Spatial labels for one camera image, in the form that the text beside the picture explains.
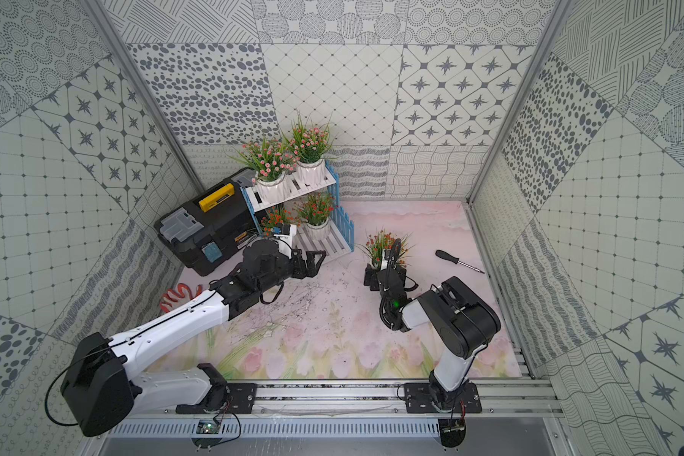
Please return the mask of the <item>red flower pot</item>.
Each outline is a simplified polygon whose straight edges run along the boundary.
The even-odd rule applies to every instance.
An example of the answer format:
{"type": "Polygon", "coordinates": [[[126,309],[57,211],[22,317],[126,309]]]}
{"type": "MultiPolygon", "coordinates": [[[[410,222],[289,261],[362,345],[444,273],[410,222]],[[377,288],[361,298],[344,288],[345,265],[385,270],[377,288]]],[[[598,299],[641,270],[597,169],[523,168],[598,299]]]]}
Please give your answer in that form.
{"type": "Polygon", "coordinates": [[[314,241],[323,241],[330,232],[330,219],[336,208],[336,200],[328,191],[310,193],[298,205],[298,218],[305,232],[314,241]]]}
{"type": "MultiPolygon", "coordinates": [[[[399,239],[397,235],[385,230],[380,230],[374,235],[368,235],[368,239],[363,245],[363,251],[368,257],[369,264],[372,266],[372,269],[379,271],[382,268],[384,252],[393,248],[393,243],[397,239],[399,239]]],[[[400,238],[401,252],[397,258],[397,266],[407,266],[407,256],[409,250],[408,239],[408,236],[400,238]]]]}

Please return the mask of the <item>orange flower pot front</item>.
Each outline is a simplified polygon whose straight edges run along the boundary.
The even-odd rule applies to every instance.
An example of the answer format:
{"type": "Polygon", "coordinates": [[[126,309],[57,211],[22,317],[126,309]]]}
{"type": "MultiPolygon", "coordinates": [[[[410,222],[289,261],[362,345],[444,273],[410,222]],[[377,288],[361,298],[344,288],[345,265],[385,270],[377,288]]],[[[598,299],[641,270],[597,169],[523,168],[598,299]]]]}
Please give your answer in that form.
{"type": "Polygon", "coordinates": [[[268,208],[266,215],[260,221],[262,233],[267,237],[282,234],[285,226],[291,227],[292,225],[296,225],[296,221],[283,204],[268,208]]]}

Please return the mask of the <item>pink flower pot back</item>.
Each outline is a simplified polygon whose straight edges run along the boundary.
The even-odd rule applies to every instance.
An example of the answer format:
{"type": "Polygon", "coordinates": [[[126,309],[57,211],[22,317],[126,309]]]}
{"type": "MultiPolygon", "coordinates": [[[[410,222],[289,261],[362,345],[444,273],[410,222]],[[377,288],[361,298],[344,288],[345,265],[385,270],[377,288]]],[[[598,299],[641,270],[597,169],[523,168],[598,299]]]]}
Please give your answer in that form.
{"type": "Polygon", "coordinates": [[[279,139],[262,139],[247,142],[231,159],[256,173],[255,184],[271,203],[280,203],[286,193],[286,176],[296,170],[298,158],[279,139]]]}

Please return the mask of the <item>pink flower pot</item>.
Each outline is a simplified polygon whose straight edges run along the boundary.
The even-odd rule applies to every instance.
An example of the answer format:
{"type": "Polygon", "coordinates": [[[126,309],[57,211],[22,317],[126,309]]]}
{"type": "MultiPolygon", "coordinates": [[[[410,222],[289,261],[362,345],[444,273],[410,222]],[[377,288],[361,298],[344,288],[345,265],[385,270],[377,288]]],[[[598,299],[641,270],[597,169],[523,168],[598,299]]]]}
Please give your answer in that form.
{"type": "Polygon", "coordinates": [[[231,159],[256,173],[255,184],[271,203],[280,203],[286,193],[286,176],[296,170],[298,158],[279,139],[262,139],[247,142],[231,159]]]}
{"type": "Polygon", "coordinates": [[[330,125],[310,123],[298,114],[284,142],[296,159],[298,180],[307,186],[321,184],[326,169],[325,155],[333,144],[330,125]]]}

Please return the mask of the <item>pink flower pot front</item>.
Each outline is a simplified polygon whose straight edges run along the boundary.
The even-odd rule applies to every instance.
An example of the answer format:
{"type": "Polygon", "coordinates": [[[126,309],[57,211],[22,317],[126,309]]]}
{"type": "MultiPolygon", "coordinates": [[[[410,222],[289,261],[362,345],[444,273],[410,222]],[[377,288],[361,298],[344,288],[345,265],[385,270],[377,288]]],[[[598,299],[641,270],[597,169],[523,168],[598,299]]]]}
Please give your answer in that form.
{"type": "Polygon", "coordinates": [[[325,155],[333,144],[330,125],[310,123],[298,114],[284,142],[296,159],[298,180],[307,186],[321,184],[326,169],[325,155]]]}

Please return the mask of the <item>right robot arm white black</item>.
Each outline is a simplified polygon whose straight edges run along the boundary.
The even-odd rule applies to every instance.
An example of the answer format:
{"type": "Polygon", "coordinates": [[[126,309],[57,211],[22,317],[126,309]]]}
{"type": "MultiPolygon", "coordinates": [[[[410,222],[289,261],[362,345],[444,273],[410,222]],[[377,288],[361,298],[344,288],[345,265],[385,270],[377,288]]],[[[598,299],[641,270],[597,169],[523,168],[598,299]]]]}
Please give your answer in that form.
{"type": "Polygon", "coordinates": [[[429,374],[431,404],[443,412],[460,406],[471,391],[469,373],[476,356],[484,351],[501,331],[499,315],[459,277],[450,277],[439,286],[411,299],[407,271],[389,266],[376,270],[367,266],[363,285],[381,296],[379,316],[392,330],[408,332],[431,324],[444,344],[437,366],[429,374]]]}

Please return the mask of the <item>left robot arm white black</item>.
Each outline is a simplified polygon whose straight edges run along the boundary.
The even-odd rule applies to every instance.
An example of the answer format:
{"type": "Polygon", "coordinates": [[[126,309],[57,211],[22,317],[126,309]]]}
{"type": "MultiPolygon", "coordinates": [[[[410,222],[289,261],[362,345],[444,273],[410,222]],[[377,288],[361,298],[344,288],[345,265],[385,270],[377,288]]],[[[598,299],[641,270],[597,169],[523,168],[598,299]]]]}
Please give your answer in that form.
{"type": "Polygon", "coordinates": [[[232,393],[211,363],[182,372],[147,374],[146,368],[189,339],[266,304],[264,293],[282,291],[286,279],[315,277],[327,254],[302,252],[282,239],[259,239],[242,252],[226,277],[186,304],[134,329],[105,337],[98,332],[77,346],[70,364],[51,383],[85,437],[115,428],[132,414],[173,408],[180,414],[224,413],[232,393]]]}

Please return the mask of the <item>blue white two-tier rack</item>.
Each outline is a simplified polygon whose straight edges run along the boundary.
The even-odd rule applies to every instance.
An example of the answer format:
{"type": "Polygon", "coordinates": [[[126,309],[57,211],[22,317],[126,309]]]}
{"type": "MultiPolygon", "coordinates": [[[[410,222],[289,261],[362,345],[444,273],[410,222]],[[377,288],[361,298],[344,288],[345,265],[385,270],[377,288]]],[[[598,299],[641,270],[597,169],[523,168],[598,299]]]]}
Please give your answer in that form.
{"type": "Polygon", "coordinates": [[[355,225],[340,204],[339,176],[328,161],[301,163],[273,182],[252,177],[241,195],[258,235],[277,241],[283,254],[302,252],[321,263],[355,250],[355,225]]]}

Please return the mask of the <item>floral pink table mat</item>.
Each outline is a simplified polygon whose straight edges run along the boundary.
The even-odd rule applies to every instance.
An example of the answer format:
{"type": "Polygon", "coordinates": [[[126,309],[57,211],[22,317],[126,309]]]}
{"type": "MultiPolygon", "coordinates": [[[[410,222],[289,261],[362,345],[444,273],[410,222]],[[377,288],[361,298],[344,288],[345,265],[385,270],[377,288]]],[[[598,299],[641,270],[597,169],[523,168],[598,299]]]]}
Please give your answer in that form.
{"type": "Polygon", "coordinates": [[[272,304],[203,332],[162,357],[156,372],[212,363],[229,379],[424,378],[444,344],[431,325],[409,332],[387,329],[379,294],[363,285],[368,235],[408,236],[408,276],[421,291],[459,277],[488,304],[488,278],[435,256],[440,249],[484,270],[465,210],[458,201],[347,201],[355,250],[325,261],[317,277],[286,282],[272,304]]]}

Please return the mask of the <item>red white glove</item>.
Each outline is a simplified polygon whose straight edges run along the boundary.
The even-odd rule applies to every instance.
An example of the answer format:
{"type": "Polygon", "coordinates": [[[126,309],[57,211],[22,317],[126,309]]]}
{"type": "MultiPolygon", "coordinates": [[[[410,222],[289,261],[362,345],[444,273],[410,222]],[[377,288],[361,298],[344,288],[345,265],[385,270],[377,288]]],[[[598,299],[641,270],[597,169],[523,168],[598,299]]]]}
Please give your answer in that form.
{"type": "Polygon", "coordinates": [[[202,292],[203,285],[191,287],[185,283],[179,283],[175,288],[170,288],[163,294],[160,301],[160,309],[163,313],[168,314],[195,299],[202,292]]]}

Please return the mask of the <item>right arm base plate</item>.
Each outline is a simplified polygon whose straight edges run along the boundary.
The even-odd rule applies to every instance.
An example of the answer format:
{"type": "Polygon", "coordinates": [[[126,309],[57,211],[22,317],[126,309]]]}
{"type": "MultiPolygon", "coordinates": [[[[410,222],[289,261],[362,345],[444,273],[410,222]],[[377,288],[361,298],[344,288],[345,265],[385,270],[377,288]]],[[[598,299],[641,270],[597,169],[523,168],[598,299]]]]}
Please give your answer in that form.
{"type": "Polygon", "coordinates": [[[404,400],[408,413],[454,412],[481,413],[481,397],[470,381],[455,391],[445,391],[428,383],[406,383],[404,400]]]}

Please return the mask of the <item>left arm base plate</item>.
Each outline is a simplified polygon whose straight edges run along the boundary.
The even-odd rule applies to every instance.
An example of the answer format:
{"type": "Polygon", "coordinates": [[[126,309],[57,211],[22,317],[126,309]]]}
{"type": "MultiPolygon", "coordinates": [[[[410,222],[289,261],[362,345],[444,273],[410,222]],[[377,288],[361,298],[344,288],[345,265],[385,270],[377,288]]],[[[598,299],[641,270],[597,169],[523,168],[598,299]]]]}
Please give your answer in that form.
{"type": "Polygon", "coordinates": [[[233,412],[249,414],[256,400],[257,384],[232,383],[225,386],[214,385],[210,391],[194,405],[178,405],[176,414],[201,414],[233,412]]]}

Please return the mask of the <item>aluminium mounting rail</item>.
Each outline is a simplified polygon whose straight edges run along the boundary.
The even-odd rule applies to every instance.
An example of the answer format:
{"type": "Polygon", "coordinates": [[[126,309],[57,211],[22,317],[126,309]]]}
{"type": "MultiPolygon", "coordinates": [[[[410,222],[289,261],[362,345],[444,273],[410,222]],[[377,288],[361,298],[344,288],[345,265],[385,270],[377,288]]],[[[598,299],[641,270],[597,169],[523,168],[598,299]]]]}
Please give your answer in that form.
{"type": "MultiPolygon", "coordinates": [[[[563,418],[561,403],[547,380],[478,378],[471,381],[481,397],[481,413],[415,413],[427,417],[456,418],[563,418]]],[[[232,381],[257,384],[253,411],[242,417],[388,417],[407,412],[403,398],[406,383],[416,380],[271,380],[232,381]]]]}

